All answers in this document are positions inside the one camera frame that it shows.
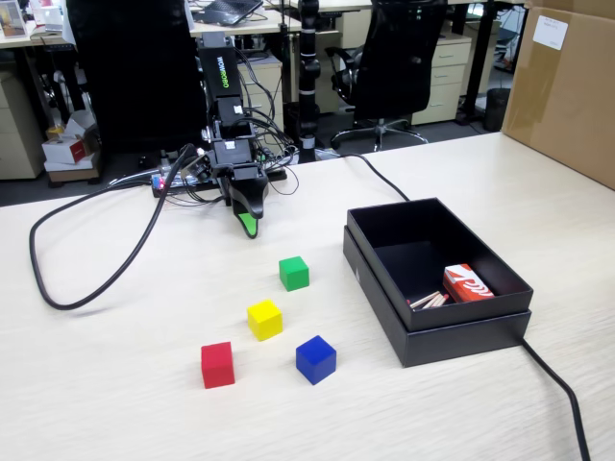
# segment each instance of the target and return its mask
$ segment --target black box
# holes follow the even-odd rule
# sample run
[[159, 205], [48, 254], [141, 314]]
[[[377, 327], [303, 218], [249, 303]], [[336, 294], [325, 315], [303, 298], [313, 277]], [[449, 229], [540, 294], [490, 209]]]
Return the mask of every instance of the black box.
[[[437, 199], [348, 211], [344, 255], [404, 366], [517, 346], [533, 290]], [[413, 311], [467, 263], [496, 295]]]

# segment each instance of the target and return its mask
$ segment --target sticker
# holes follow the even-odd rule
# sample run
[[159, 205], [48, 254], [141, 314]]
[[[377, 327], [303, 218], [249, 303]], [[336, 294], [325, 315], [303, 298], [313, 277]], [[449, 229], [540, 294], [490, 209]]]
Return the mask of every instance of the sticker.
[[538, 16], [534, 41], [559, 51], [564, 44], [566, 31], [568, 31], [568, 24], [565, 22], [547, 16]]

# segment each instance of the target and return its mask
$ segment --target black office chair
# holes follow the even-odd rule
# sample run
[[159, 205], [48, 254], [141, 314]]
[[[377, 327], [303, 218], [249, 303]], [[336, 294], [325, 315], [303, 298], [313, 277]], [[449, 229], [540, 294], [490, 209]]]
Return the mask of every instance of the black office chair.
[[[431, 59], [448, 7], [447, 0], [372, 0], [372, 20], [365, 45], [350, 55], [340, 48], [327, 48], [333, 66], [333, 89], [355, 106], [355, 126], [336, 134], [334, 149], [356, 135], [376, 136], [379, 151], [387, 132], [414, 136], [405, 119], [386, 123], [424, 110], [431, 94]], [[337, 71], [333, 57], [344, 60]]]
[[67, 0], [103, 151], [177, 151], [207, 125], [184, 0]]

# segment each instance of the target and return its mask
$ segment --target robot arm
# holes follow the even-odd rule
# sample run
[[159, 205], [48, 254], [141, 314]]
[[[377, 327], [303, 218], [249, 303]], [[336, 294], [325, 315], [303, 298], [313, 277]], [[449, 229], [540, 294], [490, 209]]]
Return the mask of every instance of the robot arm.
[[217, 180], [227, 206], [255, 238], [269, 180], [258, 159], [257, 133], [245, 120], [235, 51], [224, 33], [205, 33], [197, 43], [208, 97], [203, 138], [209, 150], [186, 169], [200, 181]]

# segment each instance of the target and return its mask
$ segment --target white table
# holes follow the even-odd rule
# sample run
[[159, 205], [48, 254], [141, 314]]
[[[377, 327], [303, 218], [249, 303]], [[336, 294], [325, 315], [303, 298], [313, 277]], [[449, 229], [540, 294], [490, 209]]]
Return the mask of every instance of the white table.
[[[195, 23], [195, 27], [190, 34], [194, 37], [201, 36], [203, 32], [219, 32], [223, 31], [227, 36], [244, 36], [249, 34], [275, 34], [280, 31], [278, 24], [282, 22], [282, 16], [279, 12], [273, 10], [267, 10], [263, 14], [267, 17], [266, 20], [261, 20], [255, 16], [254, 20], [248, 20], [232, 27], [215, 26], [213, 24]], [[296, 19], [287, 18], [289, 23], [289, 32], [299, 32], [301, 30], [301, 23]], [[27, 36], [22, 37], [4, 37], [0, 36], [0, 48], [23, 48], [25, 46], [39, 46], [43, 44], [62, 44], [65, 43], [60, 36], [44, 37], [41, 40], [39, 37], [34, 36], [30, 38], [31, 33], [35, 29], [36, 24], [34, 21], [28, 21], [26, 23]]]
[[[526, 337], [576, 390], [593, 459], [612, 459], [615, 192], [500, 134], [369, 158], [410, 198], [440, 198], [534, 288]], [[133, 266], [72, 312], [42, 301], [27, 250], [30, 226], [69, 199], [0, 208], [0, 458], [577, 460], [569, 402], [521, 348], [401, 368], [341, 246], [348, 208], [399, 197], [357, 158], [295, 172], [256, 240], [222, 205], [165, 206]], [[98, 286], [154, 206], [133, 189], [45, 224], [52, 295]], [[311, 286], [286, 293], [278, 261], [294, 255]], [[264, 299], [284, 332], [259, 343], [246, 307]], [[294, 357], [316, 334], [338, 369], [312, 386]], [[236, 384], [205, 390], [200, 347], [221, 341]]]

